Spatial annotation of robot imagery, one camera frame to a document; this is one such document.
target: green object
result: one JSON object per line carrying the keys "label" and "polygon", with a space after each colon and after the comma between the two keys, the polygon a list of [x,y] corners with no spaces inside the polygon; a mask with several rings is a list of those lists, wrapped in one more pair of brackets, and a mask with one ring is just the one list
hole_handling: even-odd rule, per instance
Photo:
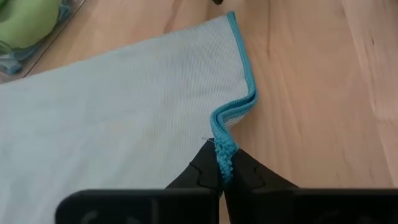
{"label": "green object", "polygon": [[0,0],[0,53],[24,49],[49,34],[61,0]]}

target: microfiber cloth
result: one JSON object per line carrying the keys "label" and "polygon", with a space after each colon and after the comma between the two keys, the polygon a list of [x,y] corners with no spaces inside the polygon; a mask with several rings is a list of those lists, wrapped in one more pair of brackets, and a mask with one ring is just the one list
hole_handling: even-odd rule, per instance
{"label": "microfiber cloth", "polygon": [[162,189],[204,138],[228,184],[228,127],[256,99],[233,12],[0,85],[0,223],[51,224],[78,190]]}
{"label": "microfiber cloth", "polygon": [[0,53],[25,49],[43,39],[57,23],[61,0],[9,0],[0,8]]}
{"label": "microfiber cloth", "polygon": [[[63,22],[70,15],[70,7],[65,2],[59,7],[57,23]],[[8,75],[17,73],[22,68],[23,60],[32,56],[40,47],[42,41],[26,49],[13,49],[11,53],[0,54],[0,71]]]}

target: wood grain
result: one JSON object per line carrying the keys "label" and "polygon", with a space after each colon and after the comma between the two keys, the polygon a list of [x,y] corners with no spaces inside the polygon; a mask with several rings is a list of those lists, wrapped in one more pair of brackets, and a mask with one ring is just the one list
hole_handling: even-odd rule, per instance
{"label": "wood grain", "polygon": [[259,92],[239,145],[302,187],[397,187],[395,0],[88,0],[35,72],[229,10]]}

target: blue piping trim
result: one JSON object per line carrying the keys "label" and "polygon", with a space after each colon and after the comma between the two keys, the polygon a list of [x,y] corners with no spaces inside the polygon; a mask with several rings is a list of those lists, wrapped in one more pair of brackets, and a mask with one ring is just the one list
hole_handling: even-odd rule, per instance
{"label": "blue piping trim", "polygon": [[229,133],[225,123],[232,118],[246,114],[257,102],[258,95],[256,84],[254,83],[254,76],[251,70],[250,61],[246,50],[244,48],[243,39],[239,32],[238,24],[236,23],[235,13],[229,12],[227,18],[233,34],[235,36],[236,45],[243,63],[244,77],[248,84],[248,94],[238,100],[231,101],[219,108],[211,114],[210,124],[211,130],[215,137],[215,147],[217,154],[217,162],[220,167],[221,175],[224,184],[229,184],[232,179],[232,162],[231,158],[239,149],[239,146],[234,142],[232,135]]}

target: folded cloth edge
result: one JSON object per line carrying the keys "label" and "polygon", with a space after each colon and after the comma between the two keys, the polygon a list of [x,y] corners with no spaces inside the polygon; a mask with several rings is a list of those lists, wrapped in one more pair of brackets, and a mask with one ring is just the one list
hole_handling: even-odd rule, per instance
{"label": "folded cloth edge", "polygon": [[233,176],[232,156],[239,149],[226,123],[228,120],[244,116],[257,102],[258,95],[251,64],[244,48],[243,38],[236,23],[235,13],[227,13],[227,18],[236,39],[236,45],[243,63],[244,77],[248,84],[248,94],[238,100],[220,106],[210,116],[211,130],[215,137],[217,162],[225,185],[231,182]]}

